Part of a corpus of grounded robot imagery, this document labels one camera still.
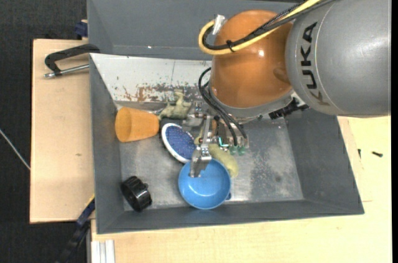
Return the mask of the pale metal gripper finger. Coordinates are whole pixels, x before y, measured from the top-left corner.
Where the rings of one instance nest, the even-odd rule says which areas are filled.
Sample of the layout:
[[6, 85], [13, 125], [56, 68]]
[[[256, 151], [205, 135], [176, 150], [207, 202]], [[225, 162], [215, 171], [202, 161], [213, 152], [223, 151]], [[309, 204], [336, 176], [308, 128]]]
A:
[[196, 150], [193, 152], [190, 162], [189, 176], [192, 178], [200, 177], [201, 171], [206, 169], [211, 160], [212, 156], [208, 146], [197, 146]]
[[183, 127], [198, 127], [206, 114], [207, 104], [203, 101], [194, 101], [183, 120]]

